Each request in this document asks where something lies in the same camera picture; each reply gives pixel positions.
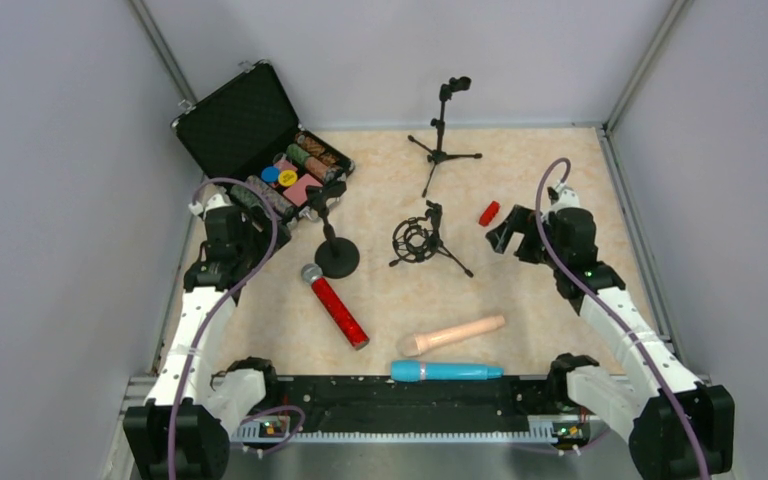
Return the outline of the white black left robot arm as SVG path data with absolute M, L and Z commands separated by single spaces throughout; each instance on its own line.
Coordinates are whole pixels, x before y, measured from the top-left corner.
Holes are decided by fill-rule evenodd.
M 178 326 L 154 385 L 128 408 L 123 430 L 143 479 L 219 479 L 230 437 L 267 393 L 254 367 L 211 384 L 225 327 L 249 280 L 276 247 L 277 237 L 225 195 L 195 202 L 206 239 L 183 277 Z

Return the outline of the red glitter microphone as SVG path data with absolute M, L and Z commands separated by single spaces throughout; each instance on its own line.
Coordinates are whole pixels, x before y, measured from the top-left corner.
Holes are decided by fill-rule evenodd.
M 322 269 L 314 263 L 306 264 L 301 270 L 301 278 L 310 287 L 351 347 L 360 350 L 367 346 L 370 341 L 368 335 L 327 281 Z

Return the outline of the black shock-mount tripod stand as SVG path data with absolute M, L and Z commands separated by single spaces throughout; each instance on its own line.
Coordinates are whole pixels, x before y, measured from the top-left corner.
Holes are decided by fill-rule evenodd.
M 442 205 L 430 200 L 425 204 L 426 210 L 422 217 L 405 219 L 394 229 L 391 246 L 396 258 L 391 260 L 388 266 L 395 267 L 400 263 L 420 264 L 435 255 L 442 255 L 453 260 L 469 278 L 473 278 L 474 273 L 451 253 L 441 237 Z

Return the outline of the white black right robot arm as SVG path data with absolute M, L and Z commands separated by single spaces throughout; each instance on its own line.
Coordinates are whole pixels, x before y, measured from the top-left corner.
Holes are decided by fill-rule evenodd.
M 629 385 L 587 355 L 560 354 L 548 381 L 560 403 L 600 417 L 628 445 L 644 479 L 693 479 L 731 470 L 735 402 L 722 385 L 687 369 L 650 327 L 625 282 L 599 260 L 593 215 L 580 207 L 548 214 L 516 205 L 486 238 L 497 253 L 514 234 L 516 257 L 551 268 L 560 296 L 610 347 Z

